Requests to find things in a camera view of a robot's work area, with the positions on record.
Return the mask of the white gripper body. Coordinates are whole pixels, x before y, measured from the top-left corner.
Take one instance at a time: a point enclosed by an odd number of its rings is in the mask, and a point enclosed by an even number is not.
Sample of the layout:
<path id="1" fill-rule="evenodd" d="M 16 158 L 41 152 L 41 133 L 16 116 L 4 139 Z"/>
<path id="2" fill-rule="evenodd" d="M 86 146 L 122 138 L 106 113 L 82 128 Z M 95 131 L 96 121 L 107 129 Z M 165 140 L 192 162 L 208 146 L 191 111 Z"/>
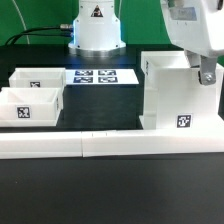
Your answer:
<path id="1" fill-rule="evenodd" d="M 160 0 L 173 45 L 205 57 L 224 55 L 224 0 Z"/>

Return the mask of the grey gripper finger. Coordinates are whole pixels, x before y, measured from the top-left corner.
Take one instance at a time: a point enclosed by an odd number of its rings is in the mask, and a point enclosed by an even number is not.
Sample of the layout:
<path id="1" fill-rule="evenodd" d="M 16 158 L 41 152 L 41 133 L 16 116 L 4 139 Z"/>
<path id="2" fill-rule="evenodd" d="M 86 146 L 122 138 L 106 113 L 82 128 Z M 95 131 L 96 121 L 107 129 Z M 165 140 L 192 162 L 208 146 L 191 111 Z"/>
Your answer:
<path id="1" fill-rule="evenodd" d="M 216 58 L 200 57 L 199 80 L 202 85 L 213 85 L 216 83 Z"/>
<path id="2" fill-rule="evenodd" d="M 188 60 L 189 66 L 191 68 L 196 68 L 200 66 L 200 55 L 189 50 L 184 51 L 185 56 Z"/>

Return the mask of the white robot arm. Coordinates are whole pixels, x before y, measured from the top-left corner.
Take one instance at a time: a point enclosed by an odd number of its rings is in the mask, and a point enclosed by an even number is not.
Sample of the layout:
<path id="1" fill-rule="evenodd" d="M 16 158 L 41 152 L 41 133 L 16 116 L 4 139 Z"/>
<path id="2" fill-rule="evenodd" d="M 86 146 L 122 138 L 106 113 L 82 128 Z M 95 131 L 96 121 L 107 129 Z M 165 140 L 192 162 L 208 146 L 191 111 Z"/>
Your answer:
<path id="1" fill-rule="evenodd" d="M 184 50 L 189 64 L 199 68 L 203 85 L 216 82 L 217 59 L 224 55 L 224 0 L 159 0 L 171 43 Z M 79 0 L 72 24 L 73 54 L 109 56 L 121 51 L 121 22 L 114 0 Z"/>

